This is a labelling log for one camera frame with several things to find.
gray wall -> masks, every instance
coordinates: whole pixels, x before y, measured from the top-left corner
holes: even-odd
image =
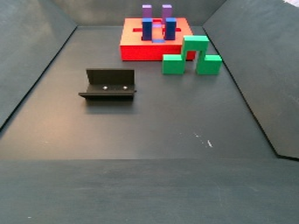
[[[205,24],[280,155],[299,158],[299,10],[229,0]]]
[[[125,18],[142,17],[142,5],[154,6],[154,16],[162,16],[162,5],[171,4],[175,17],[203,25],[226,0],[53,0],[79,25],[123,25]]]
[[[0,129],[75,28],[51,0],[0,0]]]

dark gray floor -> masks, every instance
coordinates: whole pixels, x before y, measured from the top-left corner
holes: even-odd
[[[77,24],[49,0],[0,0],[0,129]]]
[[[2,222],[296,224],[298,173],[281,159],[2,161]]]
[[[298,8],[229,0],[205,24],[277,153],[299,158]]]
[[[189,62],[186,75],[162,75],[162,62],[121,60],[121,35],[77,30],[0,134],[0,158],[276,158],[226,67],[199,76]],[[134,102],[79,97],[90,67],[135,69]]]
[[[298,163],[276,157],[226,68],[163,76],[162,62],[121,61],[121,34],[77,30],[2,132],[2,222],[297,223]],[[135,68],[131,104],[86,103],[87,67]]]

toy block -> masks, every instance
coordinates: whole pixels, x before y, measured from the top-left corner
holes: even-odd
[[[143,40],[153,40],[154,20],[150,17],[143,18]]]
[[[206,56],[210,39],[207,36],[185,36],[182,45],[182,57],[186,59],[189,51],[201,52],[201,56]]]
[[[206,55],[203,59],[198,60],[197,73],[219,74],[221,65],[222,65],[222,57],[219,55]]]
[[[163,25],[166,22],[166,19],[170,18],[174,14],[174,7],[170,4],[163,5]]]
[[[87,100],[134,99],[137,92],[135,70],[117,68],[90,68],[89,90],[79,93]]]
[[[143,18],[151,18],[154,16],[153,14],[153,5],[143,4]]]
[[[163,56],[163,74],[183,74],[186,60],[181,54]]]
[[[193,35],[193,30],[185,17],[177,18],[175,40],[166,40],[165,43],[143,41],[143,19],[126,18],[125,29],[121,39],[122,60],[163,60],[165,54],[181,54],[183,49],[183,36]],[[162,23],[161,18],[154,18],[154,23]],[[153,39],[163,39],[163,27],[153,29]],[[195,59],[197,52],[187,53],[187,60]]]
[[[166,19],[166,29],[165,29],[166,40],[175,40],[175,29],[177,29],[177,19],[175,17],[169,17]]]
[[[154,43],[165,43],[165,39],[163,38],[154,38],[153,42]]]
[[[162,24],[154,24],[154,28],[163,28]]]

green cube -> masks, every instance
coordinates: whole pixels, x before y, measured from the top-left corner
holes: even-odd
[[[163,56],[163,74],[183,74],[185,63],[181,54],[166,54]]]
[[[210,39],[207,36],[183,36],[182,57],[186,59],[187,52],[207,52]]]
[[[219,55],[206,55],[205,60],[198,60],[198,74],[219,74],[222,57]]]

